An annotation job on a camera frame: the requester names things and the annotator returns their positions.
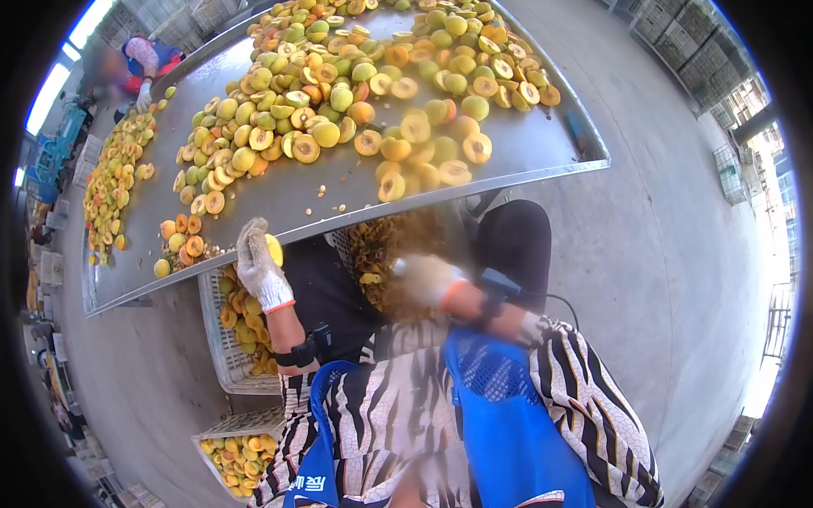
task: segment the stainless steel table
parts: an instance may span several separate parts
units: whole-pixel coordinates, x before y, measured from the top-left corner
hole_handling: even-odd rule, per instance
[[[481,167],[470,166],[474,174],[471,183],[379,203],[376,198],[378,184],[373,174],[383,159],[376,156],[359,162],[352,142],[322,150],[313,164],[302,164],[283,156],[271,163],[264,175],[250,180],[243,177],[226,188],[225,208],[218,219],[209,215],[202,218],[200,234],[204,240],[228,250],[237,239],[241,226],[251,217],[261,215],[268,220],[270,232],[285,244],[445,200],[609,167],[610,155],[601,136],[559,69],[502,6],[491,3],[513,31],[546,62],[543,67],[561,92],[562,101],[554,108],[534,106],[529,113],[492,104],[480,129],[491,138],[493,153]],[[372,32],[373,38],[381,39],[391,37],[392,32],[408,30],[414,15],[414,11],[396,12],[392,6],[381,3],[375,11],[355,18],[347,16],[343,28],[349,29],[359,23]],[[152,271],[153,264],[161,256],[159,225],[164,220],[175,219],[179,213],[189,214],[189,207],[181,204],[178,194],[172,192],[172,182],[181,169],[175,164],[178,147],[186,144],[192,116],[212,97],[224,97],[226,83],[242,77],[249,67],[253,48],[251,39],[246,37],[246,27],[258,19],[259,16],[255,16],[246,20],[212,40],[154,87],[155,97],[162,97],[169,85],[177,87],[167,107],[156,114],[156,137],[138,161],[152,162],[156,172],[150,180],[138,181],[130,192],[130,206],[123,213],[128,248],[123,252],[114,251],[111,257],[115,265],[99,267],[83,263],[85,316],[237,260],[237,252],[226,252],[161,280],[156,280]],[[421,107],[430,98],[438,97],[433,85],[419,77],[416,80],[420,83],[420,91],[410,101],[394,97],[368,99],[376,108],[374,124],[377,127],[400,124],[407,107]],[[327,188],[323,198],[317,197],[320,185]],[[340,205],[346,206],[344,213],[333,210],[334,206]],[[312,209],[312,215],[306,215],[307,208]],[[82,245],[85,249],[83,259],[87,259],[87,242]]]

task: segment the person's leg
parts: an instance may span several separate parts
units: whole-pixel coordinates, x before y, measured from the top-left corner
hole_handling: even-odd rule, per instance
[[[515,303],[534,312],[545,310],[550,269],[550,221],[535,202],[516,200],[483,215],[474,240],[477,266],[499,271],[523,291]]]
[[[350,277],[338,252],[324,237],[283,247],[285,277],[296,300],[293,308],[305,331],[330,327],[333,359],[357,363],[362,345],[385,323]]]

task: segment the striped sleeve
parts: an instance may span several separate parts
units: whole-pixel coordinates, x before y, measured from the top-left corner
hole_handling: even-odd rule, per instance
[[[282,506],[285,491],[296,477],[305,453],[316,440],[316,420],[311,414],[311,382],[315,374],[280,375],[285,427],[276,444],[273,462],[254,490],[250,508]]]
[[[584,337],[555,318],[528,314],[520,341],[529,348],[531,379],[550,418],[590,478],[625,504],[662,506],[641,421]]]

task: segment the blue apron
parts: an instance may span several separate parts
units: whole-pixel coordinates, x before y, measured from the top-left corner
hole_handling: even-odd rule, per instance
[[[585,466],[554,426],[528,375],[526,352],[465,328],[443,345],[454,381],[452,402],[463,414],[463,443],[482,506],[595,508]],[[324,395],[344,373],[359,366],[331,362],[311,384],[316,442],[285,493],[284,508],[302,496],[339,506],[333,467],[333,435]]]

